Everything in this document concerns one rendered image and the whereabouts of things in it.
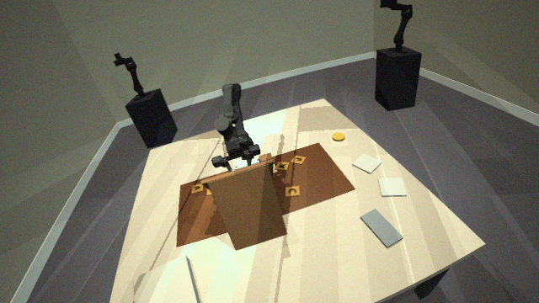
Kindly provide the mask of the yellow flat round disc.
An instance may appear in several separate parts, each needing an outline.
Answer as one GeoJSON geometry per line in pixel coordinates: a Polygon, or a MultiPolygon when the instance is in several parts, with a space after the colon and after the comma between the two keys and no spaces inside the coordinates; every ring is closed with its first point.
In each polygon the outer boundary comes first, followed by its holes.
{"type": "Polygon", "coordinates": [[[335,132],[335,133],[332,135],[332,137],[333,137],[333,140],[335,140],[335,141],[342,141],[342,140],[345,139],[345,135],[342,134],[342,133],[339,133],[339,132],[335,132]]]}

